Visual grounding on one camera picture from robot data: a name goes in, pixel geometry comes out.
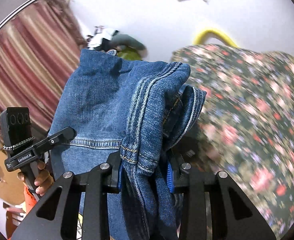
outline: folded denim garment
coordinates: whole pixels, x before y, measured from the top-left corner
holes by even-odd
[[[127,61],[84,49],[65,86],[49,134],[70,126],[77,135],[51,151],[54,174],[90,171],[120,148],[122,192],[108,195],[116,240],[177,239],[181,198],[169,192],[162,167],[204,104],[206,92],[184,84],[189,74],[181,62]]]

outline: striped curtain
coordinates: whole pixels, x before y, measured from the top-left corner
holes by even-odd
[[[27,106],[49,130],[64,85],[85,46],[65,0],[37,0],[0,29],[0,113]]]

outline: floral cushion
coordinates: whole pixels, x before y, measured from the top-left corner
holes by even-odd
[[[227,171],[280,239],[294,222],[294,57],[204,45],[172,60],[188,63],[188,83],[207,91],[174,151],[201,170]]]

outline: orange sleeve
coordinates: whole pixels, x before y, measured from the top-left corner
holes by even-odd
[[[28,214],[29,211],[36,205],[37,201],[34,196],[29,192],[28,188],[25,186],[24,189],[25,201],[26,201],[26,213]]]

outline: silver bolt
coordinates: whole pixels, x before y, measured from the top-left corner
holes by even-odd
[[[221,177],[221,178],[223,178],[223,179],[225,179],[225,178],[227,178],[228,174],[225,171],[220,171],[218,173],[218,176]]]
[[[63,174],[63,177],[65,178],[65,179],[68,179],[68,178],[70,178],[72,176],[72,172],[71,171],[66,171],[64,174]]]
[[[189,169],[191,168],[191,165],[190,165],[189,163],[183,163],[183,164],[182,164],[182,168],[183,168],[184,170],[189,170]]]
[[[108,163],[102,163],[102,164],[100,164],[100,168],[102,169],[102,170],[106,170],[106,169],[108,169],[109,168],[109,164]]]

